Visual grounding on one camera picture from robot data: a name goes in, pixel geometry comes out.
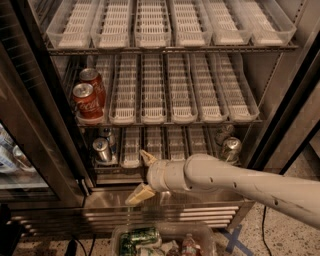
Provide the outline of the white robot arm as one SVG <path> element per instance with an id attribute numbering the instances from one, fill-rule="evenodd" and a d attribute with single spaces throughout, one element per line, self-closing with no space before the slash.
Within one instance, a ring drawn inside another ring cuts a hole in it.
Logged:
<path id="1" fill-rule="evenodd" d="M 158 192 L 211 193 L 225 189 L 320 229 L 320 182 L 245 169 L 207 154 L 193 154 L 182 161 L 158 159 L 140 152 L 148 167 L 125 204 L 135 206 Z"/>

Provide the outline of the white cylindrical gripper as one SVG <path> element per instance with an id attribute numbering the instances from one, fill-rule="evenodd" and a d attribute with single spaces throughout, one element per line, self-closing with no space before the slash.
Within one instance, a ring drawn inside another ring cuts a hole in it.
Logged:
<path id="1" fill-rule="evenodd" d="M 184 161 L 157 160 L 145 150 L 140 151 L 144 164 L 149 167 L 147 182 L 139 184 L 125 200 L 127 206 L 135 206 L 155 195 L 157 192 L 185 191 Z"/>

